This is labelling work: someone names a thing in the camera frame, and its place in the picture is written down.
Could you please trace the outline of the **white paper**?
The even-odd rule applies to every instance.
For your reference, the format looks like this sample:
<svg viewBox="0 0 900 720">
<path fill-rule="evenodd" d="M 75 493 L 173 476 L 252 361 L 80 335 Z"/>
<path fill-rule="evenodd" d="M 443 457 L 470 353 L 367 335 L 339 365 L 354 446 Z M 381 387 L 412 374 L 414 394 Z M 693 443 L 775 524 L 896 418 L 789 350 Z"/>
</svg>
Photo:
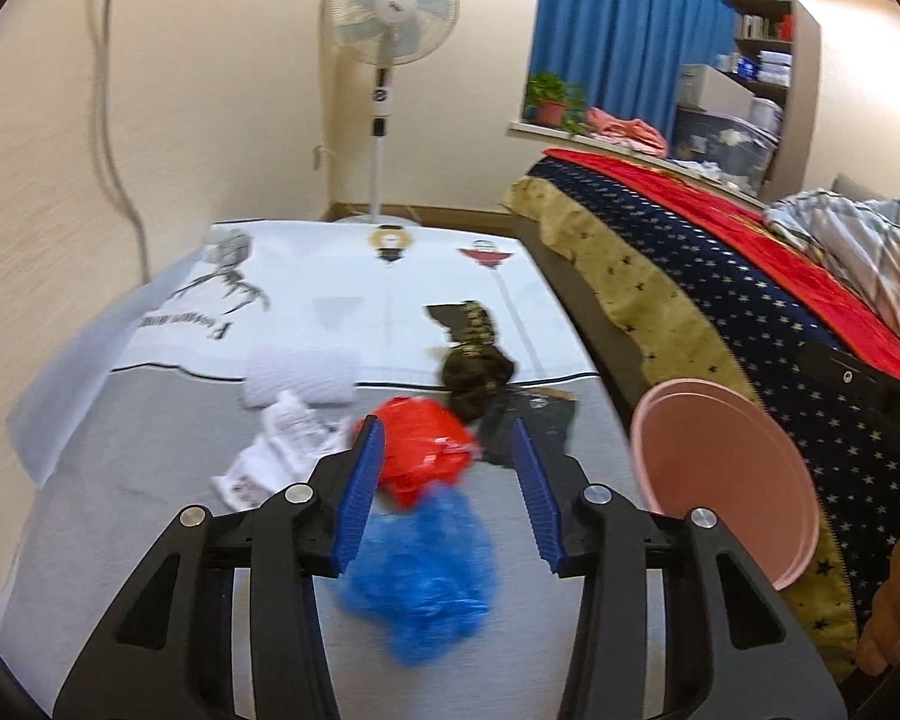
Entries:
<svg viewBox="0 0 900 720">
<path fill-rule="evenodd" d="M 287 486 L 305 483 L 318 461 L 351 445 L 352 419 L 323 418 L 283 390 L 261 411 L 261 429 L 212 486 L 231 511 L 260 507 Z"/>
</svg>

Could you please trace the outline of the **blue plastic bag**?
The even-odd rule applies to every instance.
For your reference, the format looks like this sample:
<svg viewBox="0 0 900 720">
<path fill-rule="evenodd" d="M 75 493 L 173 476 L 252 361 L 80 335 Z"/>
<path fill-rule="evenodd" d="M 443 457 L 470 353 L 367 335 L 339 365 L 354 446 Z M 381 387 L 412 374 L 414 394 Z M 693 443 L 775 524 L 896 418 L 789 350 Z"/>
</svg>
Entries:
<svg viewBox="0 0 900 720">
<path fill-rule="evenodd" d="M 457 488 L 430 483 L 408 512 L 368 517 L 338 598 L 379 624 L 393 660 L 418 667 L 481 631 L 497 585 L 481 518 Z"/>
</svg>

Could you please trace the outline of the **black package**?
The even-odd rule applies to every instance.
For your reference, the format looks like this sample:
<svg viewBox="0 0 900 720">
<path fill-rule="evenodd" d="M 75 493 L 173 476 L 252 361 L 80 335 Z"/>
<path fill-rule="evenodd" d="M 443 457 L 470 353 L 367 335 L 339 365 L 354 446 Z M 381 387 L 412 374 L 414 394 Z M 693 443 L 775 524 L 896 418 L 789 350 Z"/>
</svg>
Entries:
<svg viewBox="0 0 900 720">
<path fill-rule="evenodd" d="M 479 423 L 481 460 L 514 468 L 510 458 L 510 437 L 517 419 L 536 424 L 546 436 L 546 442 L 564 452 L 575 410 L 577 398 L 557 388 L 500 390 Z"/>
</svg>

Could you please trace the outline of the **white foam pad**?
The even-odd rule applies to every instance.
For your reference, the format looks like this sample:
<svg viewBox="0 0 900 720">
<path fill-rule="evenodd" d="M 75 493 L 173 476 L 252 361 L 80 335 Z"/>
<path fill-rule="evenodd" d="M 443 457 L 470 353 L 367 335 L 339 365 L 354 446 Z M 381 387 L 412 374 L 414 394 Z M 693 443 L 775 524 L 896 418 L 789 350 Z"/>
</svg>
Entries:
<svg viewBox="0 0 900 720">
<path fill-rule="evenodd" d="M 347 346 L 258 346 L 247 358 L 242 400 L 248 408 L 266 408 L 290 392 L 305 405 L 347 405 L 356 398 L 359 364 L 361 356 Z"/>
</svg>

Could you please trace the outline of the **red plastic bag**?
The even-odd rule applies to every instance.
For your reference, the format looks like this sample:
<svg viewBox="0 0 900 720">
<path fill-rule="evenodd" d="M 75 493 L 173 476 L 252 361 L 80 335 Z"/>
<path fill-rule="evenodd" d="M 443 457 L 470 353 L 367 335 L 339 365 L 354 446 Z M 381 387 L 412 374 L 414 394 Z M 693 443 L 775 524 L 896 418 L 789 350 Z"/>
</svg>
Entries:
<svg viewBox="0 0 900 720">
<path fill-rule="evenodd" d="M 481 458 L 475 436 L 436 400 L 395 397 L 372 411 L 385 431 L 379 489 L 398 509 L 418 504 L 430 483 L 453 486 Z"/>
</svg>

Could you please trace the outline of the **black gold patterned wrapper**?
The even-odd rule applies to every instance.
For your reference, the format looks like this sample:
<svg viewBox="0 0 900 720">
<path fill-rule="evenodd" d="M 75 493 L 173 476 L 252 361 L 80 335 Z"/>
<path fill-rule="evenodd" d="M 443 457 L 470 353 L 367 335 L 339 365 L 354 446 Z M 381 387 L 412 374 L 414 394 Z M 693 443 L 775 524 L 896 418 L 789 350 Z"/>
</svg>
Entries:
<svg viewBox="0 0 900 720">
<path fill-rule="evenodd" d="M 497 346 L 493 317 L 479 302 L 432 304 L 425 310 L 450 335 L 440 371 L 448 410 L 463 424 L 478 421 L 509 385 L 515 363 Z"/>
</svg>

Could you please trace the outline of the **pink plastic trash bin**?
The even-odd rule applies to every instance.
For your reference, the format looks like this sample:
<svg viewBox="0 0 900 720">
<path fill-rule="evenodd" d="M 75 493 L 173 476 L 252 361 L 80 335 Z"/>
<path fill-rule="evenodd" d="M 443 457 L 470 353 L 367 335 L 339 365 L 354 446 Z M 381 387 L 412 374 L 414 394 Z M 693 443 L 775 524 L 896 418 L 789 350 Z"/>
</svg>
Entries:
<svg viewBox="0 0 900 720">
<path fill-rule="evenodd" d="M 708 380 L 667 380 L 637 403 L 631 450 L 652 511 L 709 509 L 774 589 L 802 577 L 820 541 L 820 504 L 793 440 L 762 406 Z"/>
</svg>

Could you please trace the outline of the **striped blue white duvet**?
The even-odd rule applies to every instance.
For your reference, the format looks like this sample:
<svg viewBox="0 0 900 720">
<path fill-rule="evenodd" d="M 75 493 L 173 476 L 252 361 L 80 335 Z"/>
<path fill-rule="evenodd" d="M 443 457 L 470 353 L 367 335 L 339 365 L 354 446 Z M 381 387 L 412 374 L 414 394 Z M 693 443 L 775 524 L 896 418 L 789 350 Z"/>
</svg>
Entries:
<svg viewBox="0 0 900 720">
<path fill-rule="evenodd" d="M 821 265 L 900 338 L 900 199 L 808 190 L 763 211 L 776 238 Z"/>
</svg>

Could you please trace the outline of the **bed with starry blanket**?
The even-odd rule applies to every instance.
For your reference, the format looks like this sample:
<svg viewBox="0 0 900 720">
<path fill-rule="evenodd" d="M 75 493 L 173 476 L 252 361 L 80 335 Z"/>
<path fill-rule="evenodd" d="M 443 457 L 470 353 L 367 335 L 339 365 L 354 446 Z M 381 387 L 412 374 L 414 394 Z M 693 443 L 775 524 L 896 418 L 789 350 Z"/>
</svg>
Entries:
<svg viewBox="0 0 900 720">
<path fill-rule="evenodd" d="M 590 288 L 645 385 L 720 383 L 797 445 L 820 500 L 820 544 L 784 598 L 844 679 L 900 540 L 900 450 L 798 355 L 824 344 L 900 380 L 900 339 L 756 213 L 660 172 L 551 149 L 505 204 Z"/>
</svg>

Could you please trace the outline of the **dark plastic storage bin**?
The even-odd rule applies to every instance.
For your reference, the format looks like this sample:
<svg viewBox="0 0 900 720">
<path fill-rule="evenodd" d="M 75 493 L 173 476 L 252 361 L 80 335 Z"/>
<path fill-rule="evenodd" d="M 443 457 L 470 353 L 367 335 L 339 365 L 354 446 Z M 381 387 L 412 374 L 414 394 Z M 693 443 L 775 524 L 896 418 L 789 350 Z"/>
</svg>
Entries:
<svg viewBox="0 0 900 720">
<path fill-rule="evenodd" d="M 670 158 L 756 197 L 777 149 L 777 138 L 743 119 L 678 107 Z"/>
</svg>

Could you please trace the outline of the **white cardboard box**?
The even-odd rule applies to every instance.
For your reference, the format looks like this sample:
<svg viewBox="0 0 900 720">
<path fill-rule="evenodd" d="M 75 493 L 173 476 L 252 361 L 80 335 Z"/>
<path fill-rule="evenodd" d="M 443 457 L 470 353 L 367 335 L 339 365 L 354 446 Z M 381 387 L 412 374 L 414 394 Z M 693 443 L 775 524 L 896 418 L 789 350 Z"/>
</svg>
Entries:
<svg viewBox="0 0 900 720">
<path fill-rule="evenodd" d="M 754 94 L 741 83 L 706 64 L 686 64 L 679 75 L 678 104 L 707 114 L 746 119 Z"/>
</svg>

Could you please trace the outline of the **wooden bookshelf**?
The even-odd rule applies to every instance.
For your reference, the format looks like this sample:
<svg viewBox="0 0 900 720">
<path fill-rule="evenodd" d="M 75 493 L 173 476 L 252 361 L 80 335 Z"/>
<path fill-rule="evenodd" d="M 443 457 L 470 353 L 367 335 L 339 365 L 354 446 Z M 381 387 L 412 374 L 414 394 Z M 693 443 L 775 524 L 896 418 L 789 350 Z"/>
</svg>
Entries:
<svg viewBox="0 0 900 720">
<path fill-rule="evenodd" d="M 798 0 L 735 0 L 736 78 L 779 112 L 777 148 L 759 199 L 798 192 L 806 176 L 821 70 L 818 21 Z"/>
</svg>

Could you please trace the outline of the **pink folded clothes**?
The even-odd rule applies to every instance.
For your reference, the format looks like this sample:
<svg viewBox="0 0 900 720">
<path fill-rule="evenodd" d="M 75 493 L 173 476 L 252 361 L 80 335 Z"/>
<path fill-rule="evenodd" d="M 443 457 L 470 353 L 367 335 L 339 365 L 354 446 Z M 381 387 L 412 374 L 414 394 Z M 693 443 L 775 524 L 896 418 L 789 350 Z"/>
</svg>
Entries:
<svg viewBox="0 0 900 720">
<path fill-rule="evenodd" d="M 668 156 L 665 137 L 642 119 L 618 119 L 600 107 L 590 107 L 585 115 L 585 124 L 594 137 L 603 138 L 619 148 L 629 148 L 635 153 L 650 154 L 655 158 Z"/>
</svg>

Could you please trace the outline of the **potted green plant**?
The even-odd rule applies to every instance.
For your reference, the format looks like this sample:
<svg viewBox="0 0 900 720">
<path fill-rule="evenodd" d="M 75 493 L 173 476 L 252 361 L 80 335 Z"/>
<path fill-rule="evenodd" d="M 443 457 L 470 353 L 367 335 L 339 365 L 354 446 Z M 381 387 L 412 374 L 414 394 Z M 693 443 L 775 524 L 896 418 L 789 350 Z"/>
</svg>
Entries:
<svg viewBox="0 0 900 720">
<path fill-rule="evenodd" d="M 537 71 L 526 78 L 523 114 L 540 127 L 580 135 L 585 132 L 585 91 L 555 73 Z"/>
</svg>

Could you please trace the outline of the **blue curtain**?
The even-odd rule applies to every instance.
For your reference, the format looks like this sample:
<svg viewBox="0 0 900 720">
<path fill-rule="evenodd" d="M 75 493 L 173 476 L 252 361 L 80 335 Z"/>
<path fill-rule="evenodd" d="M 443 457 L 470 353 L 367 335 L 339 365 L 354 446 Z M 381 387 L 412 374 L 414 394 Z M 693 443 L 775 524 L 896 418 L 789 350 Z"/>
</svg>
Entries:
<svg viewBox="0 0 900 720">
<path fill-rule="evenodd" d="M 730 0 L 538 0 L 528 70 L 668 137 L 681 70 L 727 55 L 734 29 Z"/>
</svg>

